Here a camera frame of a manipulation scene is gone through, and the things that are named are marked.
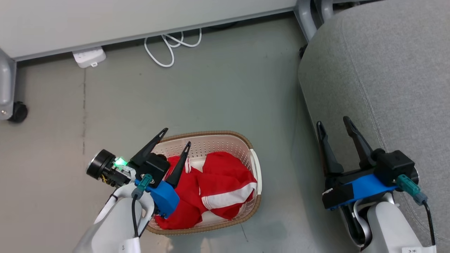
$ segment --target white basket handle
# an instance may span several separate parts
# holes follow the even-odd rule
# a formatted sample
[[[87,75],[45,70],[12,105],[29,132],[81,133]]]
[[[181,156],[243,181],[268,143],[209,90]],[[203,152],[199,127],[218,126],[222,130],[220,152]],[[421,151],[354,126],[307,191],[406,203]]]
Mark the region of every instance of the white basket handle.
[[[256,155],[253,149],[250,149],[250,160],[253,164],[253,175],[256,177],[257,186],[256,190],[258,195],[261,195],[262,192],[262,175],[261,175],[261,166],[259,165],[258,156]]]

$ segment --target brown basket rim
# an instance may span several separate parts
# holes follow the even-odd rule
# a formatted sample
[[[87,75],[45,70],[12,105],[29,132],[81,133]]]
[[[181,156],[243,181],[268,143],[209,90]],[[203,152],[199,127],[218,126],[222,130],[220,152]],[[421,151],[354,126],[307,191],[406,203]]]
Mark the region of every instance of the brown basket rim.
[[[253,149],[253,145],[250,143],[250,141],[245,136],[243,136],[237,132],[234,132],[234,131],[202,131],[202,132],[187,133],[187,134],[164,137],[161,142],[184,139],[184,138],[189,138],[189,137],[212,136],[212,135],[231,135],[231,136],[238,137],[243,142],[245,142],[245,144],[247,145],[247,147],[249,149]],[[250,217],[252,217],[256,213],[260,204],[261,204],[261,194],[256,196],[255,205],[253,206],[253,208],[249,214],[247,214],[246,216],[244,216],[238,220],[227,221],[225,223],[221,223],[221,224],[217,224],[217,225],[199,227],[199,228],[177,229],[177,230],[160,230],[160,229],[152,228],[152,227],[150,227],[150,225],[147,225],[147,230],[154,234],[157,234],[157,235],[185,235],[185,234],[207,232],[207,231],[212,231],[212,230],[216,230],[216,229],[220,229],[220,228],[224,228],[224,227],[234,226],[236,224],[242,223],[242,222],[250,219]]]

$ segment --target gray sofa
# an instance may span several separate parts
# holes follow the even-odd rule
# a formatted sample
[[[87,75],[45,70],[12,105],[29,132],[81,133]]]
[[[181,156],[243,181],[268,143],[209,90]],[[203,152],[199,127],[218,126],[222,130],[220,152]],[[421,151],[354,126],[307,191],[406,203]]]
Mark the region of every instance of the gray sofa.
[[[358,168],[342,117],[370,145],[400,149],[429,196],[439,252],[450,252],[450,1],[387,0],[339,13],[317,31],[298,79],[312,122],[321,120],[338,161]],[[425,209],[396,202],[424,246]]]

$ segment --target gray floor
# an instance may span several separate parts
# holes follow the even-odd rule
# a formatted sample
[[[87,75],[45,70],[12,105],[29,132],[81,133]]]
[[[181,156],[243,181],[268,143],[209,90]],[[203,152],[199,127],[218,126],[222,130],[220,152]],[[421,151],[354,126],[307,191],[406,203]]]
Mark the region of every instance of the gray floor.
[[[207,33],[200,46],[175,49],[169,69],[142,45],[109,50],[86,70],[70,58],[20,68],[17,97],[28,119],[0,122],[2,252],[74,248],[113,190],[88,177],[86,164],[102,148],[130,157],[164,127],[170,135],[244,134],[260,159],[263,199],[242,225],[169,237],[147,231],[143,252],[353,251],[338,213],[320,201],[319,156],[297,86],[304,43],[289,15]],[[150,47],[169,60],[162,42]]]

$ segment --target caster wheel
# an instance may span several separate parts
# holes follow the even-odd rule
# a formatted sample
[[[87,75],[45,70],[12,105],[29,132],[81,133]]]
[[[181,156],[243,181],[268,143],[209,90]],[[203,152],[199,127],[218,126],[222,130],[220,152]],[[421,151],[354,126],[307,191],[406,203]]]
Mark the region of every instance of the caster wheel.
[[[299,54],[300,54],[300,59],[303,58],[303,54],[305,53],[306,47],[308,46],[308,44],[304,45],[303,47],[300,48],[299,50]]]
[[[10,122],[22,123],[28,116],[28,108],[22,102],[14,102],[13,115],[8,119]]]

